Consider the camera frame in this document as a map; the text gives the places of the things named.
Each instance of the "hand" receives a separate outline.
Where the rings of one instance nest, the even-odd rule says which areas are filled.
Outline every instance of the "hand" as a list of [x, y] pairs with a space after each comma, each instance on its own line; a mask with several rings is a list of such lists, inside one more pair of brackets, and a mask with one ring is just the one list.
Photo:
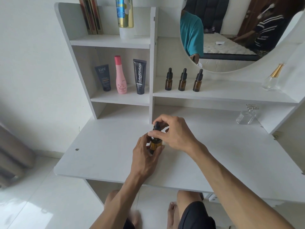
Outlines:
[[143, 135], [139, 138], [132, 152], [132, 168], [130, 174], [140, 178], [142, 183], [154, 173], [159, 156], [164, 149], [164, 145], [159, 146], [151, 156], [148, 152], [149, 146], [146, 146], [149, 142], [150, 137], [147, 134]]
[[170, 147], [188, 153], [194, 144], [199, 143], [182, 117], [162, 114], [153, 123], [155, 124], [156, 121], [160, 122], [161, 129], [167, 126], [169, 128], [165, 131], [166, 133], [153, 130], [148, 132], [148, 135], [160, 138]]

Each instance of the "amber dropper bottle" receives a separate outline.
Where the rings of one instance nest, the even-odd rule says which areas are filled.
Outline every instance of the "amber dropper bottle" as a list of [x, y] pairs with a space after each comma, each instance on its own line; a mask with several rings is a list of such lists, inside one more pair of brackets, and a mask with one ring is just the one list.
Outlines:
[[181, 79], [179, 81], [179, 87], [178, 90], [179, 91], [184, 91], [185, 90], [185, 86], [186, 86], [186, 77], [188, 76], [188, 74], [186, 73], [186, 68], [183, 69], [183, 72], [181, 74]]
[[[157, 121], [155, 123], [155, 126], [153, 127], [153, 130], [158, 130], [158, 131], [161, 131], [161, 127], [160, 127], [160, 124], [159, 122]], [[155, 138], [155, 137], [150, 137], [150, 147], [149, 147], [149, 152], [151, 154], [153, 154], [155, 152], [155, 150], [159, 147], [159, 146], [162, 146], [162, 140], [159, 139], [159, 138]]]
[[201, 87], [201, 83], [202, 83], [202, 77], [203, 77], [203, 69], [200, 69], [199, 73], [197, 74], [195, 83], [194, 83], [194, 87], [193, 87], [193, 91], [194, 92], [199, 92], [200, 87]]
[[168, 73], [165, 81], [165, 90], [170, 91], [173, 84], [173, 73], [171, 72], [171, 67], [168, 69]]

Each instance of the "perfume bottle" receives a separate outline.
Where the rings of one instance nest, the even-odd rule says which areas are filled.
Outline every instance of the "perfume bottle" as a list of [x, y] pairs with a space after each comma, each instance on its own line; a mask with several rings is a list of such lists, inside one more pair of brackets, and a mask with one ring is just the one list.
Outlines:
[[194, 92], [199, 92], [200, 87], [201, 87], [201, 83], [202, 83], [202, 77], [203, 77], [203, 69], [200, 69], [199, 73], [197, 74], [194, 86], [193, 86], [193, 91]]
[[255, 104], [247, 104], [248, 111], [241, 111], [236, 122], [240, 125], [249, 125], [254, 120], [256, 113], [254, 110], [259, 109]]
[[186, 73], [186, 68], [185, 68], [185, 69], [183, 69], [183, 72], [181, 73], [181, 78], [180, 78], [179, 86], [178, 86], [179, 91], [185, 90], [187, 76], [188, 76], [188, 74]]
[[168, 69], [168, 73], [165, 81], [165, 90], [170, 91], [173, 84], [173, 73], [171, 72], [171, 67]]
[[[161, 131], [161, 127], [160, 127], [160, 124], [159, 122], [157, 121], [155, 123], [155, 126], [153, 127], [153, 130], [158, 130], [158, 131]], [[150, 138], [150, 144], [149, 144], [149, 152], [151, 154], [153, 154], [155, 152], [155, 150], [159, 147], [159, 146], [162, 146], [162, 140], [159, 139], [159, 138], [155, 138], [155, 137], [151, 137]]]
[[280, 75], [280, 72], [281, 72], [283, 66], [284, 66], [284, 64], [281, 62], [278, 65], [278, 68], [275, 69], [275, 71], [264, 80], [264, 82], [262, 83], [263, 88], [270, 90], [275, 87], [275, 85], [278, 82], [278, 76]]

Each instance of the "foot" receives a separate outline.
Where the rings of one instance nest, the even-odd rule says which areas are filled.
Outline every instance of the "foot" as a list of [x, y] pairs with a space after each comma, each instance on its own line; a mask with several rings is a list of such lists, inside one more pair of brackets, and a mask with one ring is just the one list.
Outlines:
[[141, 214], [138, 210], [130, 212], [130, 221], [135, 226], [135, 229], [142, 228]]
[[174, 224], [174, 213], [177, 208], [177, 205], [174, 202], [170, 202], [170, 205], [167, 210], [167, 228], [166, 229], [175, 229], [173, 228]]

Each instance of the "dropper cap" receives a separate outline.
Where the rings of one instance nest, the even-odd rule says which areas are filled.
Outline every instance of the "dropper cap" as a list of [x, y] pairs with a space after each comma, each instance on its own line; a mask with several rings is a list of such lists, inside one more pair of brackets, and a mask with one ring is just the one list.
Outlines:
[[280, 75], [280, 72], [281, 72], [283, 66], [284, 66], [284, 63], [281, 62], [281, 63], [278, 65], [277, 69], [275, 69], [275, 71], [271, 74], [271, 77], [277, 78], [277, 77]]
[[172, 79], [173, 78], [173, 73], [171, 72], [171, 67], [168, 69], [168, 73], [166, 76], [166, 79]]
[[203, 72], [203, 69], [200, 69], [200, 70], [199, 70], [199, 73], [197, 74], [196, 80], [198, 80], [198, 81], [201, 81], [201, 80], [202, 80], [202, 78], [203, 78], [202, 72]]
[[181, 73], [181, 79], [186, 80], [187, 76], [188, 76], [188, 74], [186, 73], [186, 68], [185, 68], [185, 69], [183, 69], [183, 72]]
[[155, 123], [153, 130], [161, 131], [160, 123], [158, 121]]

